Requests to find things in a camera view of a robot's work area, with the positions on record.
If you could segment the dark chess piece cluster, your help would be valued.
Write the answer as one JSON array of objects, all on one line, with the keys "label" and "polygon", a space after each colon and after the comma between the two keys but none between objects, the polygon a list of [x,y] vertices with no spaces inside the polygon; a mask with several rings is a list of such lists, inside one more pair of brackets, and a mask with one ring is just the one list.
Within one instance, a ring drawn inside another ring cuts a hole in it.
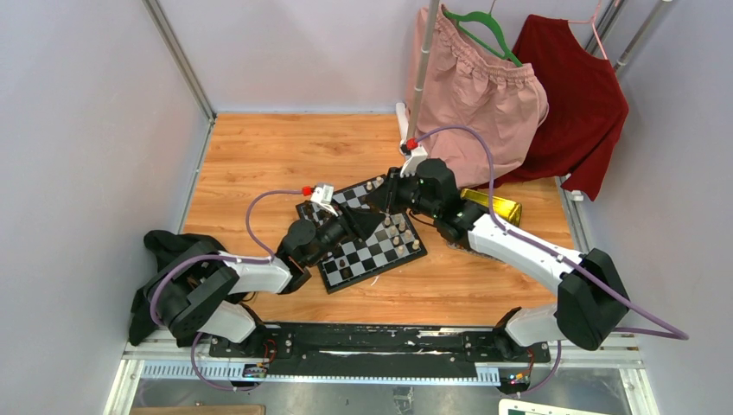
[{"label": "dark chess piece cluster", "polygon": [[348,235],[343,216],[333,216],[311,202],[303,204],[302,213],[316,227],[316,242],[308,251],[309,264],[322,267],[325,273],[344,269],[347,260],[343,245]]}]

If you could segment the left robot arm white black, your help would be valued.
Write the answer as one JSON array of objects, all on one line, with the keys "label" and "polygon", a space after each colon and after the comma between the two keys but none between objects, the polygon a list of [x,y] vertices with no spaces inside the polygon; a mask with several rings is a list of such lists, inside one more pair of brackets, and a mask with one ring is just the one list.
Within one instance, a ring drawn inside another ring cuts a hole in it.
[{"label": "left robot arm white black", "polygon": [[256,356],[265,345],[265,334],[257,328],[261,321],[232,297],[299,290],[310,278],[310,267],[347,242],[368,239],[383,217],[340,205],[322,224],[296,220],[269,257],[233,255],[216,239],[200,235],[137,291],[129,342],[137,345],[164,326],[183,345],[208,334],[227,339],[244,357]]}]

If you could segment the yellow transparent piece tray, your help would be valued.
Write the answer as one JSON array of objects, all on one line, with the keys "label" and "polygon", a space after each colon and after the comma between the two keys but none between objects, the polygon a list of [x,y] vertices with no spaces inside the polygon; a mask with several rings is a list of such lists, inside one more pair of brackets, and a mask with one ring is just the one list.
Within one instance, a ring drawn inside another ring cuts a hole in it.
[{"label": "yellow transparent piece tray", "polygon": [[[484,207],[488,207],[490,205],[488,193],[481,192],[479,190],[464,188],[461,191],[461,197],[465,200],[481,204]],[[520,203],[499,196],[493,196],[491,205],[494,212],[503,220],[506,220],[516,227],[520,226],[522,216],[522,205]]]}]

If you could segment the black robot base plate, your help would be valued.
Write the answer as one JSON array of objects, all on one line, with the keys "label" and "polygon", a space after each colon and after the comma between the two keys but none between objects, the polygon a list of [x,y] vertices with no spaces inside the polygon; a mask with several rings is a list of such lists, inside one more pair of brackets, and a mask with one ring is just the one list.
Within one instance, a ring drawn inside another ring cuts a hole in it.
[{"label": "black robot base plate", "polygon": [[216,358],[262,359],[268,378],[495,386],[524,392],[545,342],[511,345],[490,328],[277,322],[241,343],[214,337]]}]

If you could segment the black white chess board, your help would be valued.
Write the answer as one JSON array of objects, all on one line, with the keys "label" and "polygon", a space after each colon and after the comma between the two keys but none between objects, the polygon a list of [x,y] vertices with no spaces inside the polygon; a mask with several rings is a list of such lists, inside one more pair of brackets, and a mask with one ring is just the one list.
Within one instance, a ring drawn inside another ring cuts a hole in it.
[{"label": "black white chess board", "polygon": [[[374,190],[382,182],[381,176],[377,176],[336,190],[333,194],[333,201],[341,205],[348,205],[351,208],[367,208],[367,204],[365,203],[366,194],[368,191]],[[301,219],[303,219],[302,207],[304,203],[296,205],[296,212]],[[378,234],[375,234],[375,232],[369,239],[356,239],[343,245],[347,260],[347,266],[344,269],[325,273],[322,267],[316,266],[321,274],[328,294],[333,294],[369,278],[377,277],[386,271],[407,265],[411,261],[425,257],[428,254],[428,250],[424,246],[421,240],[422,238],[420,238],[414,226],[413,232],[419,239],[421,248],[403,257],[397,255],[388,240],[382,240],[383,246],[381,246],[377,240]]]}]

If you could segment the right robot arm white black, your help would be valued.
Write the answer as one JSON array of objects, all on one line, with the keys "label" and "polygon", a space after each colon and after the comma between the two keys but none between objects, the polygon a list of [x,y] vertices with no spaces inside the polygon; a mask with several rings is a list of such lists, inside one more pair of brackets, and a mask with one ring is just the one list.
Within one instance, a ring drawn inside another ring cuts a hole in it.
[{"label": "right robot arm white black", "polygon": [[439,159],[421,162],[413,176],[389,169],[365,200],[385,214],[411,210],[429,216],[448,242],[508,264],[555,295],[554,304],[514,308],[496,324],[494,349],[505,361],[550,341],[567,340],[597,350],[628,313],[628,294],[606,252],[557,246],[503,220],[490,207],[463,198],[453,172]]}]

